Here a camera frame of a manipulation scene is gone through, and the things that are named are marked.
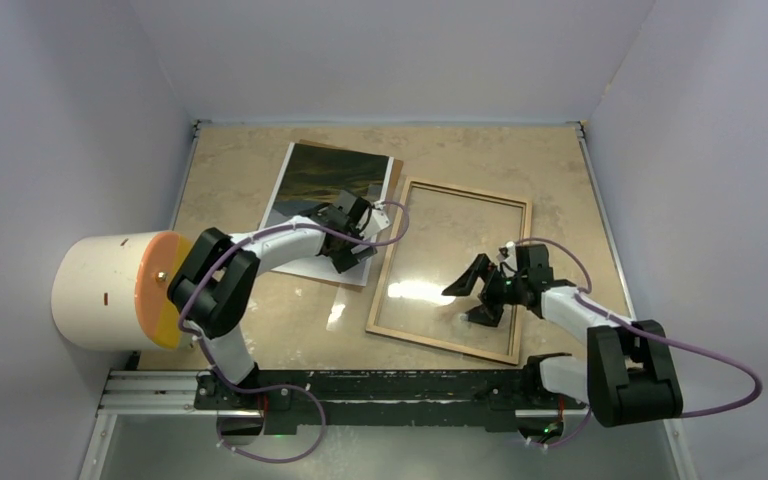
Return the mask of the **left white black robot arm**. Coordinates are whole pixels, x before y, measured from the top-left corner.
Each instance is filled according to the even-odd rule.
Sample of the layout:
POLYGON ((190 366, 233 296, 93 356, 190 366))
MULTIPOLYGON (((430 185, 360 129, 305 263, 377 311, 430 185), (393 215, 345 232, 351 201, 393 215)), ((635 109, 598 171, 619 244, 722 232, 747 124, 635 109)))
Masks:
POLYGON ((217 376, 219 395, 232 408, 257 399, 257 364, 240 337, 257 278, 298 260, 320 259, 345 273, 376 252, 377 235, 391 221, 381 204, 349 191, 332 202, 305 202, 268 228, 229 235, 203 231, 167 288, 179 328, 196 337, 217 376))

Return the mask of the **dark landscape photo print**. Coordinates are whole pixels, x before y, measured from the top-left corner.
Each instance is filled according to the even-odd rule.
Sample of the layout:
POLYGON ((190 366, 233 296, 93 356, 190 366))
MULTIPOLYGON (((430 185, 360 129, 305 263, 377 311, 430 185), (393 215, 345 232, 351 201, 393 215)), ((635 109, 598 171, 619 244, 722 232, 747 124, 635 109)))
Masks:
POLYGON ((289 220, 342 190, 375 202, 388 197, 396 160, 390 156, 293 142, 288 147, 262 228, 289 220))

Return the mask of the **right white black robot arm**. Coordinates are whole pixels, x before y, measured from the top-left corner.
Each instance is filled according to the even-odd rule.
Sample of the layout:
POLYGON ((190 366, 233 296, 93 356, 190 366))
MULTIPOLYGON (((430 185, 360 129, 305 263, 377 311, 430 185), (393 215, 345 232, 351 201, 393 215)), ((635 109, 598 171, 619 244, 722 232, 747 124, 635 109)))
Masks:
POLYGON ((679 417, 683 394, 665 331, 654 320, 612 317, 587 301, 583 288, 555 276, 544 244, 508 243, 496 258, 477 255, 442 291, 446 297, 477 293, 468 321, 499 323, 506 307, 524 307, 573 335, 583 360, 567 353, 530 357, 521 381, 524 399, 544 407, 559 394, 587 405, 604 427, 679 417))

